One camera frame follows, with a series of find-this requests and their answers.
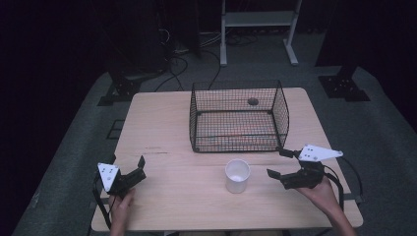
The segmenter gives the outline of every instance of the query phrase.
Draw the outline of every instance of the wire basket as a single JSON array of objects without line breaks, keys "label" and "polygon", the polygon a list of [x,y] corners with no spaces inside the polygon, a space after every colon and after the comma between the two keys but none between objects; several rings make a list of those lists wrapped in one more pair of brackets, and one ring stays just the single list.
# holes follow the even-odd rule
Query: wire basket
[{"label": "wire basket", "polygon": [[280,150],[288,128],[280,81],[193,84],[190,141],[195,152]]}]

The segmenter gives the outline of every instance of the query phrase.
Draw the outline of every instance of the plastic cup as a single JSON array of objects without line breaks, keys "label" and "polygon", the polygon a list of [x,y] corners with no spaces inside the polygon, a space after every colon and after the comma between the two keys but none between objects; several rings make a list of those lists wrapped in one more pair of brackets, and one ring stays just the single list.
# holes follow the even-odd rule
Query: plastic cup
[{"label": "plastic cup", "polygon": [[240,194],[245,191],[251,174],[249,164],[242,159],[232,159],[227,163],[225,171],[226,189],[232,194]]}]

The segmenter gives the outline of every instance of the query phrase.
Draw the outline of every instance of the gray carpet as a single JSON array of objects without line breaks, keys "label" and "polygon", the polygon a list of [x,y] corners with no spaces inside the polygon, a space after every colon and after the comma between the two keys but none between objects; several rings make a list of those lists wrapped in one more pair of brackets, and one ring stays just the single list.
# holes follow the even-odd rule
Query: gray carpet
[{"label": "gray carpet", "polygon": [[[294,50],[300,64],[290,65],[282,35],[259,36],[245,47],[228,49],[228,65],[221,68],[218,81],[281,80],[285,88],[300,87],[307,91],[317,111],[331,146],[341,149],[362,178],[365,202],[360,205],[364,224],[359,235],[414,235],[417,224],[417,135],[385,96],[378,81],[358,69],[354,81],[371,101],[346,102],[329,99],[318,76],[334,75],[337,67],[316,68],[323,34],[296,34]],[[216,55],[218,45],[204,50]],[[187,70],[176,80],[165,83],[158,91],[191,90],[193,82],[211,81],[218,61],[203,51],[202,58],[181,56]],[[172,61],[179,73],[183,60]],[[166,73],[142,84],[141,91],[154,91],[172,75]],[[98,162],[110,162],[117,140],[107,139],[117,119],[124,119],[129,102],[97,106],[111,85],[108,74],[97,79],[69,128],[61,146],[23,215],[14,235],[105,235],[89,228],[94,210],[92,180]],[[339,161],[347,182],[356,194],[358,182],[349,166]],[[322,229],[290,230],[291,235],[316,235]],[[128,235],[150,235],[129,232]]]}]

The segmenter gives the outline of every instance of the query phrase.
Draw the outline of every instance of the metal stand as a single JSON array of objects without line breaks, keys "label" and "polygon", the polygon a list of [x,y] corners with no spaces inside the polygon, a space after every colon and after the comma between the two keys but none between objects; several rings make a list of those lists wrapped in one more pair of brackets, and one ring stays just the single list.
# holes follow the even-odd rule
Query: metal stand
[{"label": "metal stand", "polygon": [[228,27],[275,27],[290,26],[288,37],[283,39],[291,65],[298,65],[297,57],[292,49],[292,39],[297,26],[302,0],[298,0],[294,11],[281,12],[237,12],[226,13],[226,0],[221,8],[221,43],[220,65],[227,65],[226,28]]},{"label": "metal stand", "polygon": [[319,80],[329,98],[346,101],[370,101],[369,96],[352,80],[356,66],[342,66],[336,76],[320,76]]}]

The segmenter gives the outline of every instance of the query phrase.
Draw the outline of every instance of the black stand leg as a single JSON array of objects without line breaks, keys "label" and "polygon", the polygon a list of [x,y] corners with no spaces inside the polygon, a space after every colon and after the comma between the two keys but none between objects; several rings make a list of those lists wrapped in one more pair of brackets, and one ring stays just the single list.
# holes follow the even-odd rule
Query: black stand leg
[{"label": "black stand leg", "polygon": [[329,98],[346,101],[369,101],[368,95],[352,80],[356,66],[342,66],[336,76],[320,76],[319,80]]}]

